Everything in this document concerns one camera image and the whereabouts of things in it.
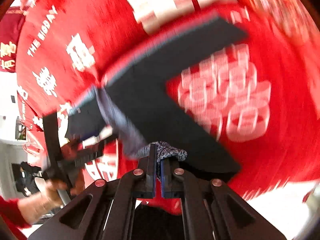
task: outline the finger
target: finger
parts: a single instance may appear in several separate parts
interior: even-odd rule
[[[84,176],[82,171],[79,171],[75,187],[70,190],[71,195],[79,195],[85,189]]]
[[[46,188],[49,190],[66,190],[68,188],[67,184],[61,180],[47,180],[46,181]]]

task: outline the triangular cutout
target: triangular cutout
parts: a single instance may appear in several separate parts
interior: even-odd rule
[[[71,227],[72,229],[78,229],[79,225],[84,217],[86,210],[91,202],[92,197],[89,195],[81,200],[76,206],[74,206],[68,213],[64,214],[60,218],[62,224]]]
[[[255,219],[230,195],[227,197],[227,204],[238,228],[242,229],[254,223]]]

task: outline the yellow chinese character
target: yellow chinese character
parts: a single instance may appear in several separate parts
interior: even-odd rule
[[[0,57],[9,56],[11,57],[11,53],[16,53],[17,46],[12,42],[9,44],[4,44],[1,42],[0,44]]]
[[[8,61],[4,61],[1,60],[1,65],[0,65],[3,69],[10,69],[11,67],[14,67],[14,60],[8,60]]]

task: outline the person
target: person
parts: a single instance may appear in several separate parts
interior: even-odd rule
[[[76,154],[76,140],[70,141],[61,148],[65,158],[70,158]],[[71,195],[80,194],[84,186],[84,176],[82,171],[79,171],[78,177],[74,184],[74,188],[70,190]],[[67,184],[59,180],[47,180],[44,190],[22,199],[4,200],[0,196],[0,218],[9,228],[17,240],[26,240],[25,235],[19,228],[29,228],[39,218],[47,214],[50,210],[61,206],[62,200],[59,197],[57,190],[66,190]],[[5,225],[0,223],[0,229],[3,230]]]

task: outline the black v-shaped object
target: black v-shaped object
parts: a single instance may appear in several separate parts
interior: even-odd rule
[[[245,36],[239,28],[215,18],[129,63],[110,80],[106,92],[148,143],[165,141],[184,149],[188,152],[188,165],[228,181],[239,171],[239,165],[167,96],[165,82]]]

